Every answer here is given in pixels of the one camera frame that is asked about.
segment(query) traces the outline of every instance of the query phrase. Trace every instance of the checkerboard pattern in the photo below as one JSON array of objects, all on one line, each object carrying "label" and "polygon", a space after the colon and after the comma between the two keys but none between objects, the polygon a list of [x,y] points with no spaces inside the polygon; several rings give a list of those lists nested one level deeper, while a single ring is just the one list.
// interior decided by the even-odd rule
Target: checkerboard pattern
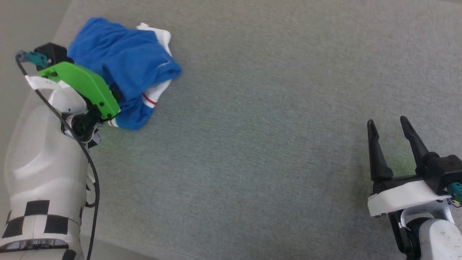
[{"label": "checkerboard pattern", "polygon": [[73,260],[76,252],[81,252],[79,236],[83,208],[80,208],[79,222],[76,222],[68,217],[48,214],[49,205],[49,200],[29,201],[24,214],[15,218],[11,218],[10,211],[0,239],[0,253],[1,246],[15,241],[50,238],[65,241],[68,248],[63,251],[62,259]]}]

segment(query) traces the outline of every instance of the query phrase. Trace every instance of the gray carpet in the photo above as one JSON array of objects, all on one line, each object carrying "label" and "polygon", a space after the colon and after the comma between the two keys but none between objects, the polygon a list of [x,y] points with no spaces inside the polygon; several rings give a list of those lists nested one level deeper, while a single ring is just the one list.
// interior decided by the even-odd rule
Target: gray carpet
[{"label": "gray carpet", "polygon": [[145,22],[172,33],[183,68],[145,127],[102,129],[97,237],[160,259],[404,259],[368,215],[366,122],[397,175],[415,167],[400,115],[462,156],[461,14],[438,0],[73,0],[57,43],[91,16]]}]

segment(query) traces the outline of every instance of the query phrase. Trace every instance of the white cloth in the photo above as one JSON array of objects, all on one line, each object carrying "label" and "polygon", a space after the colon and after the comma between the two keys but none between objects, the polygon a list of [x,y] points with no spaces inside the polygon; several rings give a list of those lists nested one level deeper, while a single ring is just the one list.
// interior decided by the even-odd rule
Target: white cloth
[{"label": "white cloth", "polygon": [[[172,37],[172,34],[169,31],[152,28],[152,27],[149,27],[149,25],[145,23],[140,23],[140,25],[137,26],[136,29],[145,30],[145,31],[153,31],[156,34],[157,41],[159,42],[159,44],[168,52],[168,54],[170,54],[170,56],[172,56],[172,53],[170,52],[170,48],[169,48],[169,42]],[[168,88],[171,81],[172,80],[160,82],[146,89],[142,94],[143,104],[145,104],[146,106],[150,108],[154,108],[155,105],[157,104],[157,101],[160,98],[160,95],[162,95],[162,93]],[[110,126],[118,127],[117,122],[116,122],[116,117],[108,121],[108,124]]]}]

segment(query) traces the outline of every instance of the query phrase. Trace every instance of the red stripe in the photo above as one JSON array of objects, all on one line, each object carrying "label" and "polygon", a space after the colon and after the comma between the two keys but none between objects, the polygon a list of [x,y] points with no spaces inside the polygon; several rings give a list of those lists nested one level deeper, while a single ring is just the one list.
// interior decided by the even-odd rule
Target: red stripe
[{"label": "red stripe", "polygon": [[151,104],[153,104],[153,105],[157,105],[157,103],[154,102],[154,101],[152,101],[152,100],[150,100],[150,99],[146,96],[146,94],[143,93],[142,95],[143,95],[143,97],[144,97],[149,103],[151,103]]}]

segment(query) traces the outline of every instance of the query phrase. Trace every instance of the black tape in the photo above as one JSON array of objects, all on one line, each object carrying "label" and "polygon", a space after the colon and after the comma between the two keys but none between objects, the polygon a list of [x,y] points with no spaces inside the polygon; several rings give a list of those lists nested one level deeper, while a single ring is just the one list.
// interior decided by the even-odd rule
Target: black tape
[{"label": "black tape", "polygon": [[62,260],[74,260],[77,253],[74,250],[66,250],[62,256]]},{"label": "black tape", "polygon": [[17,217],[12,219],[6,225],[5,232],[1,238],[7,238],[17,235],[23,234],[23,224],[24,224],[24,217]]},{"label": "black tape", "polygon": [[48,215],[44,233],[67,234],[68,223],[67,217]]},{"label": "black tape", "polygon": [[13,210],[10,210],[10,212],[8,212],[8,216],[6,217],[6,223],[8,224],[8,222],[10,221],[10,217],[11,217],[11,212]]},{"label": "black tape", "polygon": [[26,205],[24,216],[47,215],[49,206],[49,200],[29,201]]}]

